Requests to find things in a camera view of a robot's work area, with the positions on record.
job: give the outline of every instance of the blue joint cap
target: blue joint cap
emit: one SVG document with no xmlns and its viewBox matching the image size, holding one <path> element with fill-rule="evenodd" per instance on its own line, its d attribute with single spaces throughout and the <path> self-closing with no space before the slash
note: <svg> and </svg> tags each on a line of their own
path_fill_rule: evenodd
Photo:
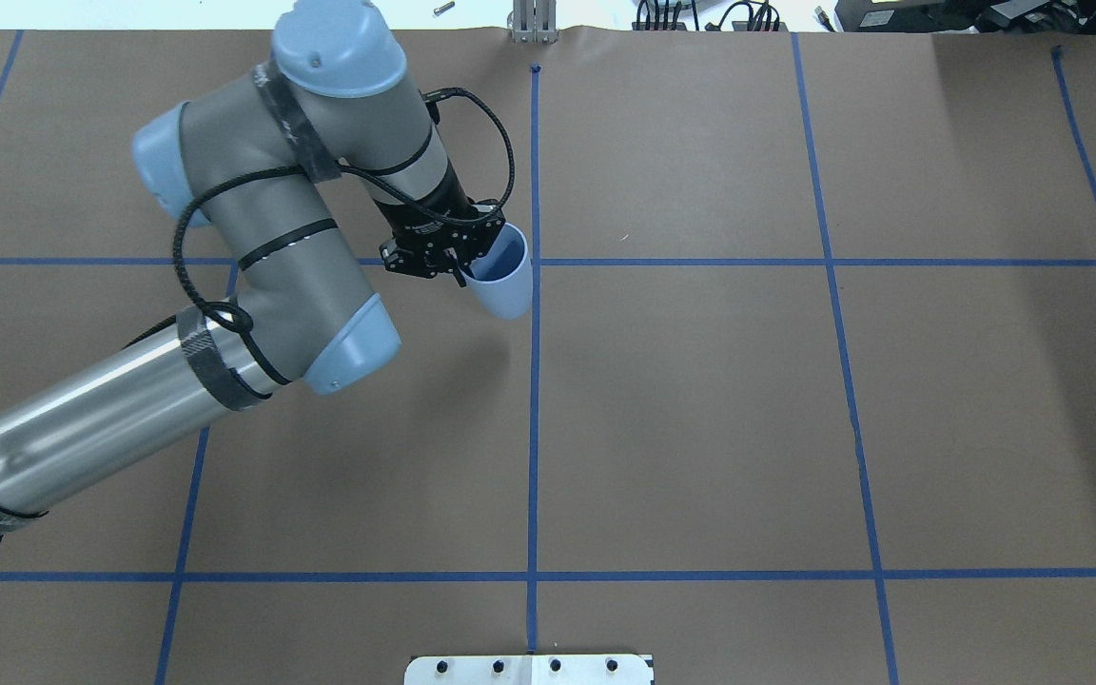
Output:
<svg viewBox="0 0 1096 685">
<path fill-rule="evenodd" d="M 184 173 L 184 158 L 180 155 L 180 112 L 186 104 L 187 100 L 171 107 L 134 135 L 134 165 L 138 175 L 174 220 L 192 203 L 192 189 Z M 207 225 L 209 220 L 201 209 L 189 220 L 191 228 Z"/>
<path fill-rule="evenodd" d="M 408 58 L 368 0 L 298 0 L 273 30 L 273 58 L 290 81 L 330 98 L 390 90 Z"/>
<path fill-rule="evenodd" d="M 304 374 L 304 380 L 317 395 L 335 393 L 390 363 L 397 351 L 400 351 L 400 334 L 396 333 L 377 293 L 332 336 L 332 342 Z"/>
</svg>

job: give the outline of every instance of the sticker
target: sticker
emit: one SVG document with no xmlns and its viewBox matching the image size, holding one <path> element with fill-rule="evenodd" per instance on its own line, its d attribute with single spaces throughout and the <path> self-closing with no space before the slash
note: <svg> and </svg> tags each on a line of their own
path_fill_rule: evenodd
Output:
<svg viewBox="0 0 1096 685">
<path fill-rule="evenodd" d="M 869 27 L 872 25 L 887 25 L 891 18 L 895 16 L 894 10 L 878 10 L 878 12 L 866 12 L 861 18 L 861 25 L 857 27 Z"/>
</svg>

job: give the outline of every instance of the silver metal tube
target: silver metal tube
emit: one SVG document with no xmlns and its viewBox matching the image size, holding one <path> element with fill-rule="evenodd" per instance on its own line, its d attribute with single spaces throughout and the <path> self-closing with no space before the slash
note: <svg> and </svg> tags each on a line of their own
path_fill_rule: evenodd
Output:
<svg viewBox="0 0 1096 685">
<path fill-rule="evenodd" d="M 43 512 L 226 413 L 167 328 L 0 414 L 0 506 Z"/>
</svg>

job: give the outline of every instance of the white bracket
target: white bracket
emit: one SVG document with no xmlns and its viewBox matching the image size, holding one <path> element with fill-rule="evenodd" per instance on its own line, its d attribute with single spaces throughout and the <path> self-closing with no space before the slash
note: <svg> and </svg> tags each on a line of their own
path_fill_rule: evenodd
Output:
<svg viewBox="0 0 1096 685">
<path fill-rule="evenodd" d="M 643 654 L 521 654 L 418 658 L 404 685 L 653 685 Z"/>
<path fill-rule="evenodd" d="M 514 43 L 557 43 L 557 0 L 514 0 L 510 12 Z"/>
</svg>

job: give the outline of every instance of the light blue cup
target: light blue cup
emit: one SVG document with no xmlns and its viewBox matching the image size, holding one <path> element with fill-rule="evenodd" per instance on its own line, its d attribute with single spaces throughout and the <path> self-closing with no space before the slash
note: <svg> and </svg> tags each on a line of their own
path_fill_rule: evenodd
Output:
<svg viewBox="0 0 1096 685">
<path fill-rule="evenodd" d="M 472 260 L 468 289 L 488 311 L 504 320 L 530 309 L 530 249 L 527 237 L 513 222 L 501 227 L 487 255 Z"/>
</svg>

